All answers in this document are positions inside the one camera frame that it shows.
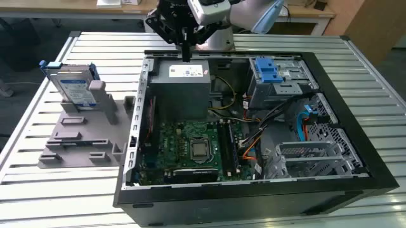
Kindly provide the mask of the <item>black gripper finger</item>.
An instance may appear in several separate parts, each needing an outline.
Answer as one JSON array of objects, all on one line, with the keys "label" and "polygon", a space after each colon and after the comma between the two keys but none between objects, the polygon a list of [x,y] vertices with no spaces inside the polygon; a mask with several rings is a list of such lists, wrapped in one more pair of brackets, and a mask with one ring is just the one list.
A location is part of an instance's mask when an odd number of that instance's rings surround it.
[{"label": "black gripper finger", "polygon": [[161,19],[161,14],[157,9],[153,9],[145,18],[145,23],[153,32],[161,37],[168,44],[174,44],[181,52],[181,61],[188,61],[188,46],[181,37],[181,31],[174,28],[174,24],[168,23],[166,19]]},{"label": "black gripper finger", "polygon": [[214,22],[202,26],[200,29],[196,27],[186,28],[186,62],[190,60],[190,47],[196,44],[202,44],[204,41],[213,35],[213,33],[220,29],[221,22]]}]

